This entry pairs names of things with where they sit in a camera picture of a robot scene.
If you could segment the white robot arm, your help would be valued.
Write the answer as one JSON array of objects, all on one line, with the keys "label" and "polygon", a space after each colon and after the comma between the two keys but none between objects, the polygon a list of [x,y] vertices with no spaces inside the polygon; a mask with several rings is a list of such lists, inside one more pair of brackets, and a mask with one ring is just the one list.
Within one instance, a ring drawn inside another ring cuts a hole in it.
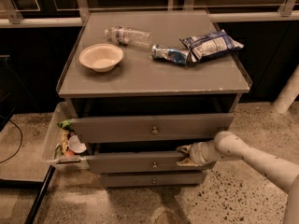
[{"label": "white robot arm", "polygon": [[214,161],[239,159],[287,195],[282,224],[299,224],[299,165],[251,147],[235,134],[222,131],[213,140],[177,148],[186,158],[178,166],[199,167]]}]

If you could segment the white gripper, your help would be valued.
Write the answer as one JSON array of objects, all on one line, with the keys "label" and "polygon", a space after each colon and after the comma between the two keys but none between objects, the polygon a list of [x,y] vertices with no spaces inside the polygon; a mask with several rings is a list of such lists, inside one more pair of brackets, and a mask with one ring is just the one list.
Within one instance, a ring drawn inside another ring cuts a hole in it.
[{"label": "white gripper", "polygon": [[189,158],[177,162],[178,166],[183,167],[204,166],[218,158],[218,153],[213,141],[180,146],[176,148],[176,151],[190,154]]}]

